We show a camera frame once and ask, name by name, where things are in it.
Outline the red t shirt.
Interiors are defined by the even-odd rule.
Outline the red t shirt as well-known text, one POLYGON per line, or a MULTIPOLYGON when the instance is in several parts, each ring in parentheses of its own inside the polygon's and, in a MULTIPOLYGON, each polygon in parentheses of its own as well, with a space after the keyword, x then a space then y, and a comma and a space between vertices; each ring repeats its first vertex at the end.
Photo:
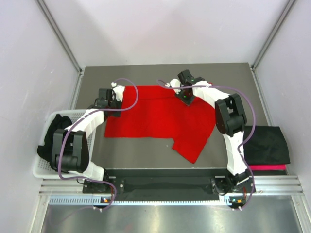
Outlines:
POLYGON ((215 127, 215 110, 200 98, 187 106, 173 90, 127 86, 120 117, 106 121, 110 138, 171 138, 178 154, 194 164, 215 127))

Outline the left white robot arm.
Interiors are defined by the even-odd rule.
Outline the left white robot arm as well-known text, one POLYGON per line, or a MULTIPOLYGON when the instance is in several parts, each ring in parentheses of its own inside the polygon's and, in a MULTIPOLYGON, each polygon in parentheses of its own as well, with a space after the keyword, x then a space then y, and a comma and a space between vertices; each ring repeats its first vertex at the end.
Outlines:
POLYGON ((93 186, 99 192, 110 188, 110 180, 104 177, 104 168, 91 161, 88 149, 88 138, 98 126, 111 115, 119 117, 125 87, 117 85, 110 89, 99 89, 99 96, 88 107, 85 113, 73 123, 63 151, 61 171, 93 179, 93 186))

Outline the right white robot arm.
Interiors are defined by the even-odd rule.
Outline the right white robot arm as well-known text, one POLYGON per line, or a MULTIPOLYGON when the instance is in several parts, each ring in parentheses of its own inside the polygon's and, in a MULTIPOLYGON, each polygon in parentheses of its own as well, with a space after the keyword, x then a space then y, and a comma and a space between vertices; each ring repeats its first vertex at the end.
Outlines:
POLYGON ((247 170, 242 146, 247 118, 240 95, 222 92, 202 77, 193 77, 189 70, 180 72, 167 87, 174 88, 175 96, 187 105, 200 98, 214 108, 216 127, 225 140, 227 170, 233 175, 226 184, 230 191, 240 191, 245 182, 239 175, 247 170))

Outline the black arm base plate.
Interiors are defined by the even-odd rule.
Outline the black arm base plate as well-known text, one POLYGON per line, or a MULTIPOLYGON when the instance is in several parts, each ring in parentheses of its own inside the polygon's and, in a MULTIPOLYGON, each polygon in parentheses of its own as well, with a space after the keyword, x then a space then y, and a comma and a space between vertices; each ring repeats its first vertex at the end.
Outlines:
POLYGON ((108 169, 104 180, 116 187, 115 200, 217 200, 255 191, 249 172, 235 177, 224 168, 108 169))

